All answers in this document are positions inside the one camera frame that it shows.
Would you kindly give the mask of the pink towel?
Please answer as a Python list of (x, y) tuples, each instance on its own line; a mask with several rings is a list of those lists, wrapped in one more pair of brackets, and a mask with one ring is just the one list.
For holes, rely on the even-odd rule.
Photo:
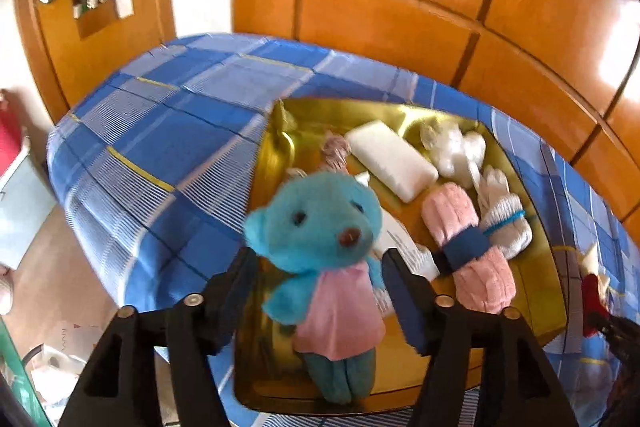
[(492, 314), (510, 306), (516, 295), (511, 268), (480, 231), (480, 218), (465, 189), (454, 182), (435, 187), (424, 198), (421, 216), (439, 247), (438, 261), (451, 272), (459, 303)]

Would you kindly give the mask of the red santa sock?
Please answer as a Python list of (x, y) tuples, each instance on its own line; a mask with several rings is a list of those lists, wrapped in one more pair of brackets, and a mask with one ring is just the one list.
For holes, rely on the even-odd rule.
[(610, 314), (601, 303), (599, 279), (588, 274), (582, 278), (582, 335), (589, 338), (609, 327)]

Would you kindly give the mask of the white sock with teal band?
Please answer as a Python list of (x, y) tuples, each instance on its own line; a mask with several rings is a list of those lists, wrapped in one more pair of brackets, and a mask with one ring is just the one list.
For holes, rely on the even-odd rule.
[(506, 174), (487, 166), (474, 180), (480, 208), (480, 229), (506, 260), (515, 258), (533, 240), (533, 231), (518, 194), (511, 191)]

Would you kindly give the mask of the white printed wipes pack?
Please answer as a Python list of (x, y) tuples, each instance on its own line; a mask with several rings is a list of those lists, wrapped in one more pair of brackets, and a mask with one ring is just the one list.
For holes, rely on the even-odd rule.
[[(364, 186), (369, 186), (370, 173), (367, 171), (356, 174), (355, 179)], [(382, 209), (382, 229), (373, 244), (371, 256), (382, 261), (387, 249), (395, 248), (405, 261), (409, 271), (420, 275), (428, 281), (434, 281), (439, 277), (440, 271), (434, 261), (434, 256), (426, 247), (417, 244), (397, 218), (387, 210)], [(394, 314), (394, 308), (390, 295), (386, 289), (374, 288), (376, 305), (382, 317)]]

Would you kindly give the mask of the white foam sponge block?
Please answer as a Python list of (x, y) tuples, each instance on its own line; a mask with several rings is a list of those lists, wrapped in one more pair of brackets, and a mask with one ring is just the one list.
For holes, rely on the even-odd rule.
[(431, 161), (383, 121), (370, 121), (349, 130), (345, 139), (352, 155), (401, 202), (412, 202), (439, 178)]

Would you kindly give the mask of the white plastic bag bundle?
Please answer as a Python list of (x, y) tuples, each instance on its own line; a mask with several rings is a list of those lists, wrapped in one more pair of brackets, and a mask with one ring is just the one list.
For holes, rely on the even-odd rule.
[(480, 179), (486, 142), (476, 131), (463, 133), (452, 120), (421, 124), (420, 139), (441, 178), (469, 190)]

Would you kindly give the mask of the mauve hair scrunchie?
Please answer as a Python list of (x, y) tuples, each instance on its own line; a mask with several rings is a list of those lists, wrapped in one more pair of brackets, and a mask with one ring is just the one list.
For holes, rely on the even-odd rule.
[(350, 145), (343, 135), (326, 132), (320, 150), (320, 170), (348, 173), (347, 158), (350, 155)]

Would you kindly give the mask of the patterned paper bag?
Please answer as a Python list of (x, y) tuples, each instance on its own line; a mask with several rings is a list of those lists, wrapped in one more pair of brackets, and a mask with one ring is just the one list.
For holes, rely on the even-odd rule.
[(102, 334), (100, 326), (58, 321), (49, 336), (24, 356), (27, 376), (52, 426), (60, 422)]

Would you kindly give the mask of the green glass panel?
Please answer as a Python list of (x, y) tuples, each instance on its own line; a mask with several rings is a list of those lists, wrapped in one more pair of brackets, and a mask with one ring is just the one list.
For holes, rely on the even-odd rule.
[(1, 425), (50, 427), (6, 324), (0, 320)]

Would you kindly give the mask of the gold rectangular tray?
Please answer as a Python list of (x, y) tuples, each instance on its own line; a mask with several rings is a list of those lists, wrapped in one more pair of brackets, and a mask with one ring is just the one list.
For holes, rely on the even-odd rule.
[[(320, 147), (330, 133), (345, 135), (377, 124), (390, 128), (416, 153), (427, 157), (420, 139), (422, 124), (457, 124), (463, 132), (476, 132), (486, 142), (485, 164), (504, 172), (510, 189), (521, 199), (533, 231), (533, 240), (510, 262), (516, 284), (513, 300), (541, 345), (550, 343), (566, 329), (567, 312), (551, 239), (542, 214), (544, 198), (526, 178), (524, 165), (499, 140), (494, 124), (483, 124), (438, 110), (401, 104), (339, 100), (338, 98), (286, 98), (274, 103), (262, 132), (253, 179), (248, 193), (248, 210), (265, 206), (286, 181), (290, 168), (314, 171), (320, 168)], [(444, 182), (436, 168), (411, 167), (406, 155), (392, 153), (383, 142), (372, 146), (381, 153), (384, 165), (363, 162), (356, 154), (345, 158), (351, 174), (361, 174), (378, 195), (387, 214), (405, 228), (414, 243), (430, 246), (433, 239), (421, 218), (425, 194)], [(372, 397), (354, 407), (331, 407), (320, 399), (302, 360), (292, 348), (292, 329), (274, 323), (259, 308), (269, 291), (283, 280), (283, 273), (268, 262), (260, 262), (253, 294), (248, 298), (234, 348), (236, 376), (234, 392), (249, 409), (285, 415), (332, 413), (382, 413), (408, 407), (416, 396), (427, 361), (405, 343), (395, 314), (385, 315), (386, 336), (376, 351), (378, 366)]]

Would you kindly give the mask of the translucent plastic storage bin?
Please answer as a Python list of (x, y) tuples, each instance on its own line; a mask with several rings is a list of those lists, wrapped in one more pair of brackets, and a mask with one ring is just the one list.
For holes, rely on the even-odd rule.
[(4, 267), (18, 269), (55, 205), (50, 183), (25, 135), (20, 153), (1, 176), (0, 261)]

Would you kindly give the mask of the blue plaid bed sheet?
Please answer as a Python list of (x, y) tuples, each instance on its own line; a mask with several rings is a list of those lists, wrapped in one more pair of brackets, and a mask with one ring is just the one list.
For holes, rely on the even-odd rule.
[(118, 305), (172, 306), (239, 249), (265, 120), (280, 98), (412, 103), (483, 124), (524, 165), (566, 291), (568, 329), (547, 347), (578, 423), (604, 414), (620, 362), (582, 335), (575, 255), (599, 247), (606, 301), (639, 316), (639, 251), (608, 204), (535, 132), (414, 72), (291, 40), (205, 34), (143, 53), (109, 75), (49, 135), (54, 193)]

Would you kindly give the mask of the red storage box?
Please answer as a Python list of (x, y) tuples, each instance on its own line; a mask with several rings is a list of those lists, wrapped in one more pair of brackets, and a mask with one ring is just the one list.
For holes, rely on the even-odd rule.
[(0, 101), (0, 176), (3, 176), (22, 148), (22, 127), (1, 91)]

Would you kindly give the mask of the wooden wardrobe wall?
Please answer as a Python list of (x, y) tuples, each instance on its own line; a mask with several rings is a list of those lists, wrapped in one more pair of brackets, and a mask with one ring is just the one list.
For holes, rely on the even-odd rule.
[(232, 0), (232, 27), (400, 66), (497, 107), (639, 232), (639, 0)]

